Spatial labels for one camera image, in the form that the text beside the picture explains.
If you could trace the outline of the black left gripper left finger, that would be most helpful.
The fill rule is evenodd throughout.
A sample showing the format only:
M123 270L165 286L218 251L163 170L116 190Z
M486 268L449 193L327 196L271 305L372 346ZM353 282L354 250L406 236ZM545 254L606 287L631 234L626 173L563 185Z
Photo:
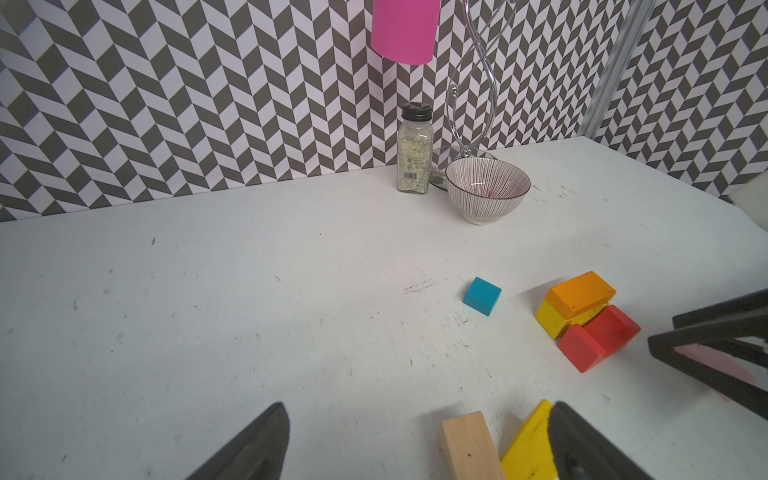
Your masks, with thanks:
M289 438L288 412L282 402L275 402L188 479L279 479Z

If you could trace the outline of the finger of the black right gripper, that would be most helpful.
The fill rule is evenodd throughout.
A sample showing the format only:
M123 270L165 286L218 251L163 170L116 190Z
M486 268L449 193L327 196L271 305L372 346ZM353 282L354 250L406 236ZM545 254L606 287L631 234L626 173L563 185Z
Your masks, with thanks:
M767 290L760 290L731 300L679 314L673 317L675 329L697 325L737 314L755 313L767 308Z
M691 359L679 347L703 345L751 364L766 367L767 353L747 342L747 337L767 338L765 311L726 313L693 311L673 318L673 329L648 338L655 359L700 381L755 413L767 417L767 392L715 367Z

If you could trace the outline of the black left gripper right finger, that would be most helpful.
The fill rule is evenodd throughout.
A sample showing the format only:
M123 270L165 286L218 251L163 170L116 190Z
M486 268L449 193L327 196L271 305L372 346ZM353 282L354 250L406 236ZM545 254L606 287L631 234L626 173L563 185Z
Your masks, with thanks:
M652 479L565 402L549 414L548 437L559 479Z

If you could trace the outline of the red arch wood block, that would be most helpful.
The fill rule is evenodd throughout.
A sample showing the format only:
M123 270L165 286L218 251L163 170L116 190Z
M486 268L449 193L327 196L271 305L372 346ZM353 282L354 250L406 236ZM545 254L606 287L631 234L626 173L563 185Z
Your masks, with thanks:
M611 305L586 325L571 326L557 347L580 373L585 373L622 350L640 331L634 320Z

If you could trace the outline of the orange wood block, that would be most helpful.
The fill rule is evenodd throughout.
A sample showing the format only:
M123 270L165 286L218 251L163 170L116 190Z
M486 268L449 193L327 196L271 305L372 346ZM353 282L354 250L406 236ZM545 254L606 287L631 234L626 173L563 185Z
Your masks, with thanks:
M594 271L549 289L545 300L566 320L608 303L616 290Z

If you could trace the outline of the yellow half-round wood block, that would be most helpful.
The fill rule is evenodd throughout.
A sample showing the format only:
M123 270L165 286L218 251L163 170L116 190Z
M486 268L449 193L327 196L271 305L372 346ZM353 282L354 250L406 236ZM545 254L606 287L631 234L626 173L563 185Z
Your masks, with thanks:
M557 340L561 338L570 327L575 325L584 326L588 324L608 306L609 303L605 303L574 316L571 319L565 319L547 300L544 300L536 312L535 318L546 333L552 339Z

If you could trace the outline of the pink wood block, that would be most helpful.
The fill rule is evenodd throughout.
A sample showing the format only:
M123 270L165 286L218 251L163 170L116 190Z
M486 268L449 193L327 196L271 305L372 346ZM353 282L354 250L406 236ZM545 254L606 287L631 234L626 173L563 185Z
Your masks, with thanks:
M750 385L756 385L756 378L731 356L703 345L676 347L675 351L691 360L718 370Z

